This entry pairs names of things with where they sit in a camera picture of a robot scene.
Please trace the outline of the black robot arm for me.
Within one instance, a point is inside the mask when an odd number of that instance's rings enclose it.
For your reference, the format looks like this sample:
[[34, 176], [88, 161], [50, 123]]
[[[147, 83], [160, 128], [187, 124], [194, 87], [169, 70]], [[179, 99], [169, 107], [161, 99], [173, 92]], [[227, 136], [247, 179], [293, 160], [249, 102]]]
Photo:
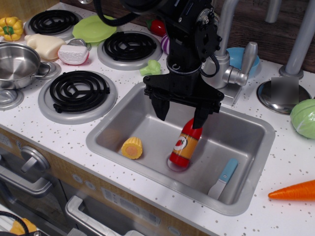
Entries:
[[209, 114], [219, 112], [224, 95], [204, 78], [214, 77], [220, 69], [215, 51], [222, 38], [214, 23], [210, 0], [123, 0], [129, 14], [116, 20], [104, 17], [101, 1], [94, 7], [109, 26], [124, 25], [140, 15], [155, 14], [163, 21], [169, 38], [168, 74], [145, 76], [144, 93], [149, 96], [156, 116], [165, 120], [170, 102], [195, 108], [194, 129], [201, 128]]

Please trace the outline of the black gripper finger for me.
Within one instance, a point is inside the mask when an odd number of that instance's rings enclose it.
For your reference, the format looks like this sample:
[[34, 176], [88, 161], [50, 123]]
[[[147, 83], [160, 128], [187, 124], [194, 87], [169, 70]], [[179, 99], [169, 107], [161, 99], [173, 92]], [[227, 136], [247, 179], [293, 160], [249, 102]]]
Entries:
[[194, 112], [193, 129], [202, 128], [208, 115], [212, 113], [212, 107], [210, 103], [199, 104]]
[[169, 111], [169, 101], [164, 97], [154, 93], [150, 95], [150, 99], [156, 116], [160, 120], [165, 121]]

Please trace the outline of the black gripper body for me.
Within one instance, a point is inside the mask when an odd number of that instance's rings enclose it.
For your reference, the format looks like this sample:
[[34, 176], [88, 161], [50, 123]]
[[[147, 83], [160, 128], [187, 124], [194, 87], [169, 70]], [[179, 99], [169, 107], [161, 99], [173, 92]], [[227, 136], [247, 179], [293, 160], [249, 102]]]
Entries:
[[170, 71], [168, 74], [147, 75], [143, 78], [145, 94], [158, 94], [170, 102], [197, 107], [210, 103], [212, 113], [218, 113], [224, 94], [207, 84], [198, 70], [188, 73]]

